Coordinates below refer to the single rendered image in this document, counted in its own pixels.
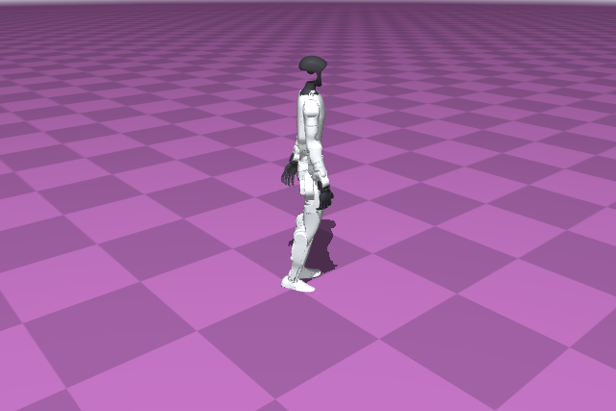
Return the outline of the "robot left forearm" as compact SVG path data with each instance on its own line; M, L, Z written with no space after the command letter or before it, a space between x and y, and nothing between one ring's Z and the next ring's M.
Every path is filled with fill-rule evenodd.
M296 137L297 137L297 135L296 135ZM293 161L298 162L298 159L300 157L300 152L301 151L303 151L303 150L300 150L300 149L297 148L297 139L296 139L295 146L294 146L294 151L293 151L294 154L295 154L294 158L293 158Z

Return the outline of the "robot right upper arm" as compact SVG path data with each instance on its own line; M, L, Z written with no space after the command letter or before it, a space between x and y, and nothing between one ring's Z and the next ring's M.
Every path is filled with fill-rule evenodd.
M319 132L319 116L320 106L316 100L305 100L303 105L303 116L305 120L305 140L306 148L309 151L309 147L313 142L317 142L321 145L321 142L316 140L316 135Z

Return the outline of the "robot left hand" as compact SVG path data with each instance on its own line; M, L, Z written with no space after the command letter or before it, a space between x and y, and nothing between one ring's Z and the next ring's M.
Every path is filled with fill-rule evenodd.
M287 178L288 178L288 186L289 186L289 187L290 187L290 179L291 179L291 176L292 176L292 185L294 186L294 178L295 178L295 173L296 173L296 175L297 175L297 162L293 161L294 155L295 155L295 154L294 154L294 152L293 152L293 153L292 153L292 155L291 155L291 157L290 157L290 160L289 160L289 161L290 161L290 163L288 163L288 164L286 165L286 167L285 167L285 169L284 169L284 172L283 172L283 174L282 174L282 177L281 177L281 182L282 182L282 183L285 183L285 185L287 185ZM287 173L286 173L286 172L287 172ZM286 174L286 175L285 175L285 174ZM288 175L289 175L289 177L288 177ZM285 179L284 179L284 176L285 176ZM284 181L283 181L283 180L284 180ZM297 178L297 180L299 180L299 179Z

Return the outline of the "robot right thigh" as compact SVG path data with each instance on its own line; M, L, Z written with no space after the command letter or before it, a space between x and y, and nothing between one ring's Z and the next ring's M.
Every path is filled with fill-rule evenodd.
M314 182L314 183L313 183ZM304 203L304 223L305 226L299 226L295 232L304 232L308 239L308 243L313 239L321 224L323 210L316 210L320 207L320 194L318 189L317 179L313 178L313 173L304 173L302 180L299 181L300 195L306 196Z

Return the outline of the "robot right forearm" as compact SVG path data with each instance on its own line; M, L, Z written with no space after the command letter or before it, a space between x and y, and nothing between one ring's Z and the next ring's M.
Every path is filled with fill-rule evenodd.
M317 142L313 142L309 147L310 163L313 165L314 174L318 180L321 181L322 187L329 185L329 179L327 177L327 170L323 162L323 155L321 155L321 145Z

